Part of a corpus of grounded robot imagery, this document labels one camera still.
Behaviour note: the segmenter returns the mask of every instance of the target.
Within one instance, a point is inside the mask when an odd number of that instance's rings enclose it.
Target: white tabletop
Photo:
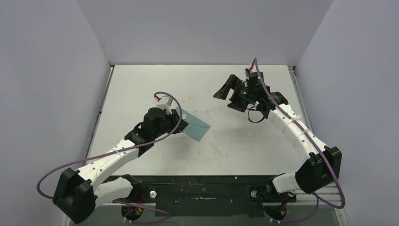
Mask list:
[[[296,151],[269,121],[253,124],[247,113],[213,98],[230,74],[245,79],[247,65],[117,65],[113,71],[89,156],[110,150],[155,107],[153,93],[165,91],[211,127],[200,142],[172,135],[115,175],[276,175],[297,171]],[[286,65],[261,65],[271,91],[281,92],[302,114]],[[251,112],[251,118],[261,118]]]

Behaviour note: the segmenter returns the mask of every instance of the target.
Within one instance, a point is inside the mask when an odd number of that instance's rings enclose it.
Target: white wall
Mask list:
[[[296,65],[333,0],[78,0],[111,64]]]
[[[50,169],[84,157],[110,67],[74,0],[0,3],[0,219],[58,225],[36,192]],[[56,176],[44,182],[53,194]]]
[[[296,69],[315,133],[343,152],[353,226],[399,222],[398,9],[335,0]]]

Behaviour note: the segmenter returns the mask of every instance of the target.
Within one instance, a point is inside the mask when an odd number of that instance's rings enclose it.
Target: purple cable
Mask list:
[[[122,202],[122,201],[119,201],[119,200],[114,200],[114,201],[112,201],[112,202],[113,202],[113,203],[119,203],[119,204],[127,205],[127,206],[133,206],[133,207],[137,207],[137,208],[141,208],[141,209],[145,209],[145,210],[152,210],[152,211],[155,211],[155,212],[168,214],[168,216],[166,216],[166,217],[164,217],[164,218],[162,218],[162,219],[159,219],[159,220],[155,220],[155,221],[149,221],[149,222],[132,221],[133,224],[137,224],[137,225],[150,225],[150,224],[155,224],[155,223],[164,221],[164,220],[166,220],[166,219],[169,219],[169,218],[171,217],[171,215],[172,215],[171,213],[169,213],[169,212],[167,212],[167,211],[159,210],[159,209],[152,208],[152,207],[140,206],[140,205],[136,205],[136,204],[132,204],[132,203],[128,203],[128,202]],[[126,218],[129,214],[131,214],[131,213],[134,212],[134,211],[135,211],[135,210],[132,210],[132,211],[127,212],[123,217]]]
[[[60,169],[62,169],[62,168],[64,168],[64,167],[67,167],[67,166],[70,166],[70,165],[73,165],[73,164],[76,164],[76,163],[85,162],[85,161],[89,161],[89,160],[93,160],[93,159],[99,159],[99,158],[103,158],[103,157],[106,157],[106,156],[109,156],[109,155],[113,155],[113,154],[118,153],[118,152],[124,152],[124,151],[132,150],[132,149],[135,149],[135,148],[143,147],[143,146],[146,146],[146,145],[152,145],[152,144],[155,144],[155,143],[157,143],[157,142],[159,142],[159,141],[161,141],[161,140],[164,140],[164,139],[166,139],[167,137],[169,137],[170,135],[172,135],[172,134],[176,131],[176,129],[179,127],[180,122],[182,121],[182,116],[183,116],[182,108],[181,108],[181,106],[180,106],[180,103],[176,100],[176,98],[175,98],[174,96],[170,95],[169,93],[166,93],[166,92],[156,92],[156,93],[154,94],[154,96],[156,96],[157,94],[164,94],[164,95],[169,96],[170,98],[172,98],[172,99],[176,102],[177,106],[179,107],[179,113],[180,113],[179,121],[177,121],[176,126],[173,128],[172,131],[170,131],[170,133],[166,134],[166,136],[164,136],[164,137],[162,137],[162,138],[159,138],[158,140],[154,140],[154,141],[151,141],[151,142],[148,142],[148,143],[144,143],[144,144],[140,144],[140,145],[135,145],[135,146],[133,146],[133,147],[122,148],[122,149],[119,149],[119,150],[114,151],[114,152],[109,152],[109,153],[105,153],[105,154],[93,156],[93,157],[90,157],[90,158],[75,160],[75,161],[72,161],[72,162],[70,162],[70,163],[66,163],[66,164],[64,164],[64,165],[62,165],[62,166],[56,167],[56,168],[52,169],[51,171],[49,171],[48,173],[46,173],[42,178],[39,179],[39,181],[38,181],[38,183],[37,183],[37,185],[36,185],[36,190],[38,191],[38,193],[39,193],[41,196],[45,197],[45,198],[53,199],[52,196],[50,196],[50,195],[48,195],[48,194],[45,194],[45,193],[40,189],[40,184],[43,182],[44,179],[46,179],[48,176],[50,176],[52,173],[56,172],[57,170],[60,170]]]
[[[309,214],[308,216],[306,216],[305,218],[302,218],[302,219],[300,219],[300,220],[282,220],[282,221],[280,221],[280,223],[300,223],[300,222],[309,220],[310,218],[312,218],[312,217],[316,214],[316,212],[317,212],[318,209],[319,209],[319,198],[316,197],[316,207],[314,208],[314,211],[313,211],[311,214]],[[268,214],[266,214],[266,215],[267,215],[272,221],[278,222],[278,220],[275,220],[275,219],[271,218]]]

